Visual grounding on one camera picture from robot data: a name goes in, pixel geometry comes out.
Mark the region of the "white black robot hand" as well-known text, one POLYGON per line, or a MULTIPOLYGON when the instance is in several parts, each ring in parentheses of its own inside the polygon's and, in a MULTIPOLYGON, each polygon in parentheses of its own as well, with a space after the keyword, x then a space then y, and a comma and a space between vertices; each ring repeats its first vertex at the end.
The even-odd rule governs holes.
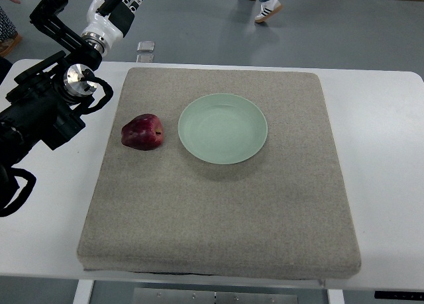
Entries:
POLYGON ((93 0, 87 12, 88 26, 82 31, 81 36, 101 43, 120 41, 127 35, 134 21, 134 12, 143 1, 93 0))

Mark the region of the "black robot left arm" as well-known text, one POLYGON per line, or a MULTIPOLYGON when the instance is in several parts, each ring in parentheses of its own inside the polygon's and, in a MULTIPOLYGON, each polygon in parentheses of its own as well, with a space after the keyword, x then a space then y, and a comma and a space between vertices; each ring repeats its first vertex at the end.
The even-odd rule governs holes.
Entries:
POLYGON ((81 34, 68 28, 59 14, 68 0, 41 0, 31 23, 61 45, 62 50, 25 70, 6 96, 1 112, 1 216, 27 201, 36 177, 18 163, 38 142, 56 149, 84 127, 84 115, 102 109, 113 89, 95 76, 102 59, 124 38, 144 0, 93 0, 81 34))

